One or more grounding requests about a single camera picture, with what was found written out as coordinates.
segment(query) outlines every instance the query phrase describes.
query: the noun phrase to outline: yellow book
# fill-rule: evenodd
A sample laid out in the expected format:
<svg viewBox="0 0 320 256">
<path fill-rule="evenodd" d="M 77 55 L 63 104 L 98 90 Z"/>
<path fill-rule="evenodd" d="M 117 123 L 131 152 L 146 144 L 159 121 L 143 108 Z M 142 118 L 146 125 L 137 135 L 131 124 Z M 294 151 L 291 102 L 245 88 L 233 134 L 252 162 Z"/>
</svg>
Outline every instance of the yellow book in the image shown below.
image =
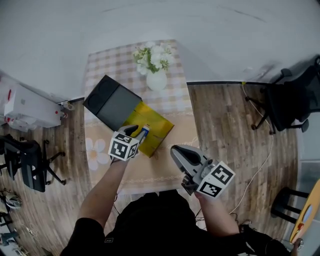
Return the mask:
<svg viewBox="0 0 320 256">
<path fill-rule="evenodd" d="M 162 141 L 174 127 L 174 124 L 152 108 L 148 107 L 143 101 L 135 107 L 134 111 L 123 125 L 139 125 L 139 128 L 132 133 L 132 137 L 135 137 L 144 126 L 149 126 L 150 131 L 144 142 L 138 148 L 149 158 L 152 157 Z"/>
</svg>

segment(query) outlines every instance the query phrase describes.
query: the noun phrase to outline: wooden floor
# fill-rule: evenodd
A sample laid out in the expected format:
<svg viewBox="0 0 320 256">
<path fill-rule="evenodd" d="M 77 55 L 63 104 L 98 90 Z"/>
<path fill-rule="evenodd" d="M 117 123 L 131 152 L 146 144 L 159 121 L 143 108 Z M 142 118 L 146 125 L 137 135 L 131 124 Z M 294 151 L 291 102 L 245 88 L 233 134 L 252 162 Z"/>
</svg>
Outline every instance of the wooden floor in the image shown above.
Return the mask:
<svg viewBox="0 0 320 256">
<path fill-rule="evenodd" d="M 258 86 L 246 86 L 246 90 L 253 98 L 261 97 Z M 272 141 L 269 127 L 264 124 L 257 131 L 251 130 L 252 122 L 259 120 L 260 116 L 250 103 L 244 101 L 244 93 L 239 85 L 193 85 L 189 86 L 189 92 L 201 148 L 208 156 L 223 160 L 236 172 L 234 181 L 222 195 L 222 200 L 231 211 L 269 153 Z M 23 136 L 38 142 L 49 140 L 48 156 L 60 150 L 66 153 L 64 158 L 54 163 L 57 174 L 68 179 L 66 186 L 54 181 L 45 193 L 40 193 L 23 184 L 20 172 L 15 176 L 15 181 L 11 180 L 6 171 L 0 177 L 1 188 L 13 190 L 23 201 L 22 209 L 11 214 L 20 234 L 18 242 L 33 256 L 43 255 L 41 247 L 53 255 L 59 255 L 72 234 L 80 205 L 91 189 L 83 106 L 81 102 L 75 103 L 75 111 L 70 112 L 69 118 L 56 128 L 39 128 L 26 134 L 4 126 L 0 128 L 0 133 L 10 133 L 15 138 Z M 269 160 L 235 211 L 238 220 L 251 219 L 258 231 L 282 238 L 287 223 L 279 218 L 272 219 L 270 207 L 282 187 L 295 188 L 297 170 L 295 131 L 277 133 Z M 192 210 L 199 210 L 194 196 L 188 197 L 183 192 L 182 195 L 188 199 Z M 121 212 L 131 200 L 139 196 L 122 196 L 115 205 Z M 116 217 L 116 213 L 112 212 L 106 233 L 113 228 Z M 34 231 L 34 238 L 26 227 Z"/>
</svg>

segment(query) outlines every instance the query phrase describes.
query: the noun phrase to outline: office chair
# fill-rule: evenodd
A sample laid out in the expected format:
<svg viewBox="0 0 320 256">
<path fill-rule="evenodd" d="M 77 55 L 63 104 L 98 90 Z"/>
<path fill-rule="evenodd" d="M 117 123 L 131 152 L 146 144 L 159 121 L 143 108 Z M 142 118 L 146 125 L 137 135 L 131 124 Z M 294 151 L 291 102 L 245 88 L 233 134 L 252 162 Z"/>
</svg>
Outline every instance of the office chair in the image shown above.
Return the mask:
<svg viewBox="0 0 320 256">
<path fill-rule="evenodd" d="M 5 164 L 0 165 L 0 174 L 2 176 L 2 169 L 6 168 L 9 172 L 9 176 L 15 180 L 15 175 L 18 169 L 21 168 L 20 152 L 18 149 L 8 143 L 8 141 L 15 141 L 10 134 L 7 134 L 4 137 L 7 138 L 7 142 L 0 139 L 0 155 L 4 154 Z"/>
<path fill-rule="evenodd" d="M 246 101 L 252 101 L 265 110 L 258 125 L 251 125 L 253 130 L 257 130 L 267 117 L 270 117 L 272 125 L 271 135 L 276 133 L 276 129 L 279 132 L 285 129 L 301 129 L 304 133 L 309 128 L 310 113 L 320 112 L 320 56 L 316 58 L 314 65 L 309 66 L 295 80 L 276 84 L 291 76 L 289 69 L 282 69 L 281 76 L 274 83 L 260 90 L 264 93 L 265 103 L 245 97 Z M 302 124 L 292 125 L 295 120 Z"/>
<path fill-rule="evenodd" d="M 23 183 L 33 190 L 40 192 L 46 191 L 46 185 L 50 185 L 47 181 L 47 172 L 49 172 L 58 182 L 66 185 L 66 180 L 61 180 L 55 172 L 50 168 L 50 163 L 58 156 L 65 156 L 64 152 L 58 152 L 53 157 L 47 159 L 46 145 L 48 140 L 43 141 L 43 151 L 35 140 L 17 141 L 0 136 L 0 140 L 10 144 L 13 148 L 20 151 L 21 172 Z"/>
</svg>

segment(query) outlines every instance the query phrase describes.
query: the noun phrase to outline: flower vase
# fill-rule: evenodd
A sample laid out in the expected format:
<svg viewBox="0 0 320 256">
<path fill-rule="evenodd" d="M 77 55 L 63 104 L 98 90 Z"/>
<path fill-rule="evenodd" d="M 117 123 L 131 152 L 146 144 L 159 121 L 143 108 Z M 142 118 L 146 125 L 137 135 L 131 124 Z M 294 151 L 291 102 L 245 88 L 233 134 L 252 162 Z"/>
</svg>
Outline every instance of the flower vase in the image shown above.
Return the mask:
<svg viewBox="0 0 320 256">
<path fill-rule="evenodd" d="M 167 75 L 164 69 L 152 73 L 148 70 L 146 75 L 146 85 L 153 91 L 161 91 L 167 85 Z"/>
</svg>

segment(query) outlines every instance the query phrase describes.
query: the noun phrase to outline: checkered tablecloth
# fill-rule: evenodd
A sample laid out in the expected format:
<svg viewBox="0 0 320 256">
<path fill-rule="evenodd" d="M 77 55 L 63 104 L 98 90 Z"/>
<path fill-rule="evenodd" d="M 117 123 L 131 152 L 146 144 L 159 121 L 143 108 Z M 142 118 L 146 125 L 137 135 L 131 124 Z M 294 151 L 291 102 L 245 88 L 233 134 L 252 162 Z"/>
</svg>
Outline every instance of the checkered tablecloth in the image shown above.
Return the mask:
<svg viewBox="0 0 320 256">
<path fill-rule="evenodd" d="M 179 188 L 183 175 L 170 157 L 170 147 L 173 144 L 199 146 L 177 43 L 175 40 L 155 43 L 162 42 L 171 45 L 175 62 L 166 72 L 167 86 L 161 91 L 150 90 L 146 85 L 146 77 L 137 72 L 133 52 L 145 42 L 99 51 L 88 57 L 84 78 L 86 97 L 102 77 L 108 75 L 139 95 L 149 107 L 175 125 L 153 157 L 140 154 L 130 160 L 121 182 L 120 193 L 123 194 Z M 107 153 L 113 132 L 87 109 L 84 111 L 84 123 L 90 177 L 95 185 L 109 167 Z"/>
</svg>

